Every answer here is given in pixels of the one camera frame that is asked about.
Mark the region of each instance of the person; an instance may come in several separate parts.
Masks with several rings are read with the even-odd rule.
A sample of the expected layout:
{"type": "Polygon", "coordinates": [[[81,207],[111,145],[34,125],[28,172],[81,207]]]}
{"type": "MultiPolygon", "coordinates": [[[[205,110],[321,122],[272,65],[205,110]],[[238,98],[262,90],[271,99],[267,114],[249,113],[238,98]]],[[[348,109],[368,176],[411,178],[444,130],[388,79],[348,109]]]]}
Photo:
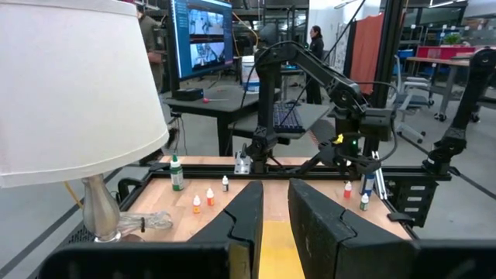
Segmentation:
{"type": "MultiPolygon", "coordinates": [[[[322,60],[324,57],[324,41],[322,40],[321,29],[319,26],[313,26],[310,29],[310,37],[312,43],[310,44],[310,51],[317,58],[322,60]]],[[[308,104],[322,104],[322,97],[320,96],[320,84],[307,75],[307,103],[308,104]]]]}
{"type": "MultiPolygon", "coordinates": [[[[148,56],[148,61],[150,62],[150,67],[152,70],[153,81],[155,82],[155,88],[157,93],[162,90],[162,76],[164,74],[164,66],[162,64],[162,55],[155,52],[155,35],[153,29],[159,27],[159,23],[153,20],[148,15],[144,14],[144,6],[136,5],[136,16],[139,21],[139,28],[141,29],[141,35],[143,36],[143,42],[145,43],[146,54],[148,56]]],[[[165,147],[169,149],[172,143],[177,139],[177,129],[169,129],[169,140],[167,141],[165,147]]],[[[156,160],[158,157],[162,157],[164,154],[162,150],[156,150],[150,155],[139,160],[140,165],[146,165],[152,160],[156,160]]]]}

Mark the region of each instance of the small bottle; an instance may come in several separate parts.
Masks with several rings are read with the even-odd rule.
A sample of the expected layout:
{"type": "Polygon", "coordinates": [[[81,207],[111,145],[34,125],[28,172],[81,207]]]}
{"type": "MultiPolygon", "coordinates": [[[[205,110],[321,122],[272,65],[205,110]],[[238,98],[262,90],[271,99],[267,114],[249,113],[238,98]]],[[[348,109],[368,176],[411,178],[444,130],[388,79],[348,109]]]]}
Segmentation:
{"type": "Polygon", "coordinates": [[[360,209],[362,211],[366,211],[369,208],[369,196],[367,194],[363,194],[362,200],[360,201],[360,209]]]}
{"type": "Polygon", "coordinates": [[[222,178],[222,191],[229,191],[229,180],[225,175],[222,178]]]}
{"type": "Polygon", "coordinates": [[[351,197],[351,190],[353,189],[353,186],[351,182],[347,181],[346,185],[344,186],[344,197],[345,198],[350,198],[351,197]]]}
{"type": "Polygon", "coordinates": [[[207,190],[207,205],[209,206],[214,205],[214,191],[212,191],[211,188],[207,190]]]}
{"type": "Polygon", "coordinates": [[[172,155],[170,162],[170,179],[172,180],[172,190],[181,191],[184,189],[183,167],[177,159],[177,155],[172,155]]]}
{"type": "Polygon", "coordinates": [[[200,213],[200,205],[202,204],[202,201],[200,200],[200,197],[198,195],[193,198],[193,213],[198,214],[200,213]]]}

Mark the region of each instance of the concrete floor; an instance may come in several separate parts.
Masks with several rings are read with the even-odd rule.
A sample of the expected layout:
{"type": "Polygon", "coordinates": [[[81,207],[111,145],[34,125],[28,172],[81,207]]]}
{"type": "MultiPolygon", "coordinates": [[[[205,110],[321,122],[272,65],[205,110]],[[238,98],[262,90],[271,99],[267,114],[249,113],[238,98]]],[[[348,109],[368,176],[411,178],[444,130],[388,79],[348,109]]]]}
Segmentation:
{"type": "MultiPolygon", "coordinates": [[[[207,80],[183,86],[206,88],[211,83],[207,80]]],[[[290,98],[294,98],[297,93],[299,90],[291,89],[290,98]]],[[[434,113],[441,103],[440,96],[435,98],[436,104],[431,109],[421,111],[407,121],[427,132],[427,137],[421,145],[427,150],[441,138],[450,124],[450,119],[444,123],[434,120],[434,113]]],[[[448,117],[453,117],[457,105],[456,102],[449,104],[448,117]]],[[[467,131],[467,149],[453,160],[453,166],[458,167],[469,180],[487,189],[487,193],[496,194],[496,184],[492,181],[492,171],[496,163],[496,112],[483,108],[480,117],[480,123],[470,124],[467,131]]],[[[196,115],[183,115],[183,119],[188,154],[218,154],[215,119],[196,115]]],[[[235,150],[248,142],[248,139],[235,138],[235,150]]],[[[382,143],[380,152],[384,155],[391,148],[392,143],[382,143]]],[[[181,155],[185,152],[182,139],[178,152],[181,155]]],[[[306,135],[293,141],[290,146],[277,146],[274,155],[310,157],[316,152],[315,144],[310,136],[306,135]]],[[[424,159],[425,154],[419,148],[400,138],[397,152],[384,165],[415,166],[424,159]]],[[[108,189],[116,191],[119,179],[142,177],[145,172],[146,169],[143,168],[125,167],[110,180],[108,189]]],[[[82,183],[71,181],[71,185],[82,198],[82,183]]],[[[3,212],[3,216],[0,220],[0,233],[4,238],[0,241],[0,279],[28,277],[81,221],[80,210],[73,210],[74,214],[67,213],[73,207],[74,202],[61,183],[2,189],[0,212],[3,212]]],[[[451,182],[440,184],[425,227],[416,228],[415,231],[421,238],[429,239],[496,239],[496,201],[464,179],[454,177],[451,182]]]]}

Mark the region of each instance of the keyboard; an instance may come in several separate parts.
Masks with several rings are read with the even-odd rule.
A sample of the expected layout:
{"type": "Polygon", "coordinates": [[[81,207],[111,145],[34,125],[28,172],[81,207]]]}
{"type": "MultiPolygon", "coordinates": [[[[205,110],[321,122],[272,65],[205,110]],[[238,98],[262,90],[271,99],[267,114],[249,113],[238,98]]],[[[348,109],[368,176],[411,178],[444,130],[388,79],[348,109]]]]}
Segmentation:
{"type": "Polygon", "coordinates": [[[304,133],[301,118],[296,108],[284,120],[293,104],[277,103],[274,104],[274,131],[276,133],[304,133]]]}

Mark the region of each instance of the monitor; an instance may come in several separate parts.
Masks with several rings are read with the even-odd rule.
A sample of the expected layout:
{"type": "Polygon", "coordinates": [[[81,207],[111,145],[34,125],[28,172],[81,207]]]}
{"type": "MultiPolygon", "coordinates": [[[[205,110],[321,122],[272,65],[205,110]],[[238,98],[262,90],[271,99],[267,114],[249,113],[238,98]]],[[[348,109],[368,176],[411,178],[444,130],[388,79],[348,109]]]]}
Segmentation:
{"type": "Polygon", "coordinates": [[[170,0],[177,73],[186,80],[233,64],[233,7],[218,0],[170,0]]]}

